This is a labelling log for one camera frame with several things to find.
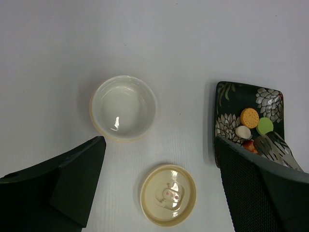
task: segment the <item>ceramic bowl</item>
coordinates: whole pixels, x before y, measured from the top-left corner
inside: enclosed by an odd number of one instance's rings
[[[131,142],[153,125],[157,103],[151,89],[132,76],[116,76],[103,84],[90,101],[90,117],[106,138]]]

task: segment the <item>lid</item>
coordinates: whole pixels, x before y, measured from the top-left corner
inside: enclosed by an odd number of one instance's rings
[[[146,177],[140,204],[146,217],[159,226],[175,226],[192,212],[197,190],[191,175],[177,165],[160,165]]]

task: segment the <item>green candy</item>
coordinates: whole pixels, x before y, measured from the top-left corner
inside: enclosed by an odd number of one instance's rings
[[[260,135],[264,135],[274,130],[274,124],[269,118],[262,117],[257,124],[256,130]]]

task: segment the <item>cookie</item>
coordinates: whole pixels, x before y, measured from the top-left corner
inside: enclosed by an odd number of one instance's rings
[[[253,129],[259,123],[259,114],[252,108],[244,109],[241,112],[240,121],[244,126],[248,127],[249,129]]]
[[[256,130],[260,135],[264,135],[274,130],[274,124],[269,118],[262,117],[257,124]]]

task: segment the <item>decorative plate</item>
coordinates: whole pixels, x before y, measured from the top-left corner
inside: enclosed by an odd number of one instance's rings
[[[284,139],[283,94],[274,89],[242,83],[221,81],[216,87],[215,136],[222,135],[238,145],[245,140],[239,138],[235,129],[241,125],[240,114],[245,108],[253,108],[259,117],[268,117],[274,124],[274,131]],[[252,138],[259,136],[251,129]]]

